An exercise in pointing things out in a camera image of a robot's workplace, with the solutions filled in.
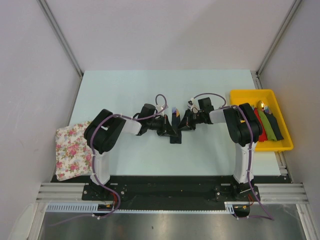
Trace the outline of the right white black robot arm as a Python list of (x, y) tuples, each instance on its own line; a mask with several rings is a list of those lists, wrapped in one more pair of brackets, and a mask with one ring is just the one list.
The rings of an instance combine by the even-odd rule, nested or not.
[(178, 125), (181, 131), (196, 129), (197, 124), (226, 124), (231, 140), (235, 143), (235, 169), (228, 192), (235, 199), (255, 196), (253, 159), (254, 151), (263, 128), (249, 103), (214, 109), (209, 97), (198, 100), (198, 107), (191, 99), (189, 108)]

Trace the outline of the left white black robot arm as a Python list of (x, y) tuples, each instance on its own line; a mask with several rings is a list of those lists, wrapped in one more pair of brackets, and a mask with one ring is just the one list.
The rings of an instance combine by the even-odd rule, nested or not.
[(122, 133), (141, 136), (152, 130), (160, 137), (179, 136), (171, 126), (168, 116), (164, 114), (166, 107), (166, 105), (154, 106), (146, 103), (133, 117), (114, 114), (103, 109), (89, 124), (84, 131), (84, 138), (93, 152), (90, 188), (97, 197), (102, 197), (103, 200), (110, 195), (117, 198), (114, 191), (106, 189), (106, 184), (111, 178), (109, 152)]

